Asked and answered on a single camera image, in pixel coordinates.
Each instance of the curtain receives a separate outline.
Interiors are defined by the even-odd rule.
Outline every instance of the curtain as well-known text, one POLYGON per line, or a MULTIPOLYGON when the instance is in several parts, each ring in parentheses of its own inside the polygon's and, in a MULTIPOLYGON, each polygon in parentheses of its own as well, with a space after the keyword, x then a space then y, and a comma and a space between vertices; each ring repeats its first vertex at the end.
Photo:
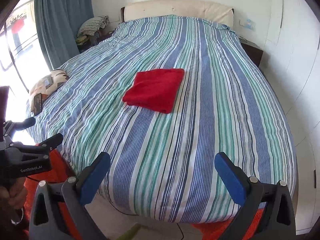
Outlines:
POLYGON ((76 36, 93 18, 91 0, 34 0, 40 47, 50 70, 79 54, 76 36))

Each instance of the human hand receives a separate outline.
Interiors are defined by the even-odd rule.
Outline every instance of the human hand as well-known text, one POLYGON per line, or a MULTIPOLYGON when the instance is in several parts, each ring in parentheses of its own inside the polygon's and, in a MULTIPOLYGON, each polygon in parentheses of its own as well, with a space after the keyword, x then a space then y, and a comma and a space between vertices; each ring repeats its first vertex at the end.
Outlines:
POLYGON ((17 178, 9 192, 5 187, 0 186, 0 198, 7 199, 8 204, 14 209, 21 209, 27 199, 28 190, 24 187, 26 178, 17 178))

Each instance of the floor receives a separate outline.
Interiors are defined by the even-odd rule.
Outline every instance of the floor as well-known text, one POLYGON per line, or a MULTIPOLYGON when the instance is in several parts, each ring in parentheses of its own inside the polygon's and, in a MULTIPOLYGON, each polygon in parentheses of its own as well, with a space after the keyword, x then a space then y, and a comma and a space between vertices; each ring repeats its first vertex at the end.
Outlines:
MULTIPOLYGON (((107 200, 96 195, 94 200, 85 206, 92 219, 102 233, 109 239, 115 240, 129 230, 135 223, 141 228, 134 240, 181 240, 182 234, 176 223, 166 223, 140 216, 127 216, 117 211, 107 200)), ((179 223, 184 240, 201 240, 201 232, 190 224, 179 223)))

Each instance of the phone screen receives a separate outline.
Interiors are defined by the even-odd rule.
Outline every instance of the phone screen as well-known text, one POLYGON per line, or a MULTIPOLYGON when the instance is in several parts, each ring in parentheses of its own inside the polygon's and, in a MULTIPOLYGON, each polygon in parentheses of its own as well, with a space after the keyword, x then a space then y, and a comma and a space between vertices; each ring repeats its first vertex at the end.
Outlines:
POLYGON ((33 106, 34 106, 34 114, 38 115, 42 112, 42 99, 41 99, 41 93, 35 95, 33 99, 33 106))

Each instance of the cable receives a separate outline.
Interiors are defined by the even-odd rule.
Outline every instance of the cable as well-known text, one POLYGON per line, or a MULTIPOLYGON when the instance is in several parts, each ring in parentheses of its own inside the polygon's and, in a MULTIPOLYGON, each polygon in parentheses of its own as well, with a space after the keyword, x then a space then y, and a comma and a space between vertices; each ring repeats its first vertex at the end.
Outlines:
MULTIPOLYGON (((26 176, 26 178, 27 178, 27 179, 31 179, 31 180, 36 181, 36 182, 40 182, 40 181, 41 181, 41 180, 33 179, 33 178, 29 177, 29 176, 26 176)), ((59 183, 59 182, 54 182, 54 181, 47 181, 47 182, 48 182, 49 184, 59 183)))
POLYGON ((181 227, 179 226, 179 224, 177 223, 177 226, 178 226, 178 228, 180 229, 180 232, 181 232, 181 234, 182 234, 182 238, 181 238, 181 240, 184 238, 184 234, 183 234, 183 232, 182 232, 182 229, 181 229, 181 227))
MULTIPOLYGON (((122 213, 122 214, 124 214, 124 215, 127 215, 127 216, 138 216, 138 215, 135 215, 135 214, 126 214, 126 213, 123 213, 123 212, 121 212, 120 210, 118 210, 110 201, 109 201, 109 203, 110 203, 111 206, 113 206, 117 211, 119 211, 120 213, 122 213)), ((180 232, 181 232, 181 234, 182 234, 181 240, 183 240, 183 239, 184 239, 184 234, 183 234, 183 232, 182 232, 182 229, 181 229, 181 227, 179 226, 178 223, 177 223, 177 226, 178 226, 178 228, 180 229, 180 232)))
POLYGON ((124 214, 124 215, 127 215, 127 216, 138 216, 138 215, 135 215, 135 214, 126 214, 126 213, 123 213, 121 212, 120 210, 118 210, 110 201, 109 203, 111 204, 111 206, 113 206, 117 211, 119 211, 120 213, 124 214))

